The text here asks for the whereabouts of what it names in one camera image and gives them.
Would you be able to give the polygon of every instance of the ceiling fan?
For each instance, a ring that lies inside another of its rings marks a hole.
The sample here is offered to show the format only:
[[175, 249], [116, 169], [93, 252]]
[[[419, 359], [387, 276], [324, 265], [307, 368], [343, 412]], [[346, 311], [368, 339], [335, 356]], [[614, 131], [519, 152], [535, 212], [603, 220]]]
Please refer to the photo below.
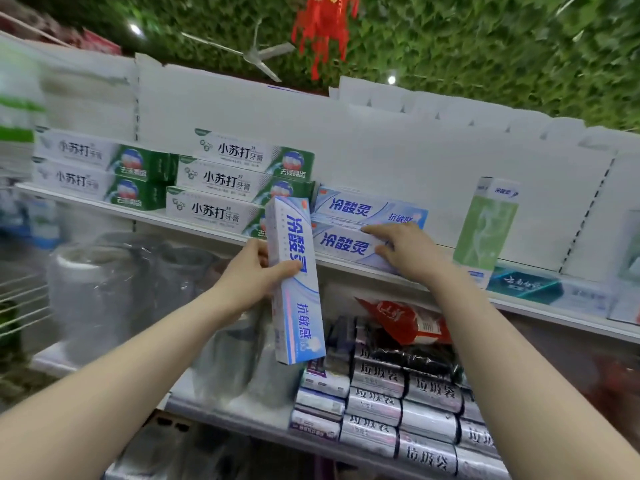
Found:
[[231, 52], [232, 54], [242, 55], [245, 61], [253, 64], [258, 67], [262, 72], [267, 74], [270, 78], [272, 78], [276, 82], [282, 82], [281, 79], [276, 75], [274, 71], [269, 69], [267, 65], [263, 62], [272, 57], [276, 57], [277, 55], [288, 54], [295, 50], [295, 46], [289, 42], [284, 42], [279, 45], [274, 45], [273, 47], [265, 48], [263, 50], [258, 50], [257, 40], [258, 40], [258, 27], [262, 23], [262, 19], [258, 20], [258, 23], [255, 25], [255, 31], [253, 32], [253, 45], [246, 52], [240, 52], [239, 50], [234, 50], [233, 48], [225, 47], [224, 45], [220, 45], [219, 43], [213, 42], [211, 40], [205, 40], [200, 37], [196, 37], [194, 35], [189, 35], [188, 33], [182, 32], [182, 35], [196, 40], [198, 42], [206, 43], [208, 45], [213, 45], [214, 47], [221, 48], [222, 50], [226, 50], [227, 52]]

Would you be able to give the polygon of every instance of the red hanging decoration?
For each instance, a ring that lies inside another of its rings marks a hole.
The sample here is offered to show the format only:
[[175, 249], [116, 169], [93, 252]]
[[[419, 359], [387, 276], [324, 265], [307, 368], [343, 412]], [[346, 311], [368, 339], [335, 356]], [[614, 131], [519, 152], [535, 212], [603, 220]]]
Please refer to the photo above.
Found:
[[311, 67], [311, 79], [320, 78], [318, 63], [326, 63], [329, 59], [329, 40], [338, 40], [340, 58], [345, 60], [347, 56], [347, 42], [349, 41], [349, 29], [347, 24], [347, 10], [351, 2], [351, 16], [358, 14], [360, 0], [308, 0], [307, 8], [298, 12], [296, 23], [293, 26], [291, 39], [296, 41], [298, 29], [302, 31], [300, 40], [300, 53], [304, 52], [305, 42], [311, 40], [311, 50], [316, 54], [314, 64]]

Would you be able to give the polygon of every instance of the person's left arm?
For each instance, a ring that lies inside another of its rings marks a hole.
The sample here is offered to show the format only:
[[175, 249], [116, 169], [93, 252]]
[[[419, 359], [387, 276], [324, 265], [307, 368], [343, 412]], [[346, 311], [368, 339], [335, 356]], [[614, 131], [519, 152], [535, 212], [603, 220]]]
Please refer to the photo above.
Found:
[[5, 412], [2, 479], [100, 478], [213, 333], [299, 270], [267, 268], [266, 243], [252, 239], [212, 289]]

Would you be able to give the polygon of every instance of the green stripe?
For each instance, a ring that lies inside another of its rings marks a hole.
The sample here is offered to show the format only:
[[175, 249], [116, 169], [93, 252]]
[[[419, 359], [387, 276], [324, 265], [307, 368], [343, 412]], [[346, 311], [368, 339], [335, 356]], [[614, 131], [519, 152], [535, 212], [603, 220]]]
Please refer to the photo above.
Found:
[[8, 96], [0, 96], [0, 104], [15, 109], [26, 109], [27, 111], [45, 112], [43, 106], [29, 101], [28, 99], [12, 98]]
[[0, 126], [0, 141], [33, 143], [33, 131], [23, 128], [5, 128]]

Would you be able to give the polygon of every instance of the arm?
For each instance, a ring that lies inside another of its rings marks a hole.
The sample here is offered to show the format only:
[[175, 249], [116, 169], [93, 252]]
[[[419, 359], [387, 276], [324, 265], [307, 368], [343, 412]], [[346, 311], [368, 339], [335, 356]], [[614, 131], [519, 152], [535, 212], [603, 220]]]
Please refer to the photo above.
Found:
[[266, 266], [252, 239], [212, 289], [0, 416], [2, 478], [100, 478], [212, 334], [300, 270]]
[[483, 417], [512, 478], [635, 478], [640, 455], [411, 224], [363, 229], [405, 277], [427, 286], [447, 320]]

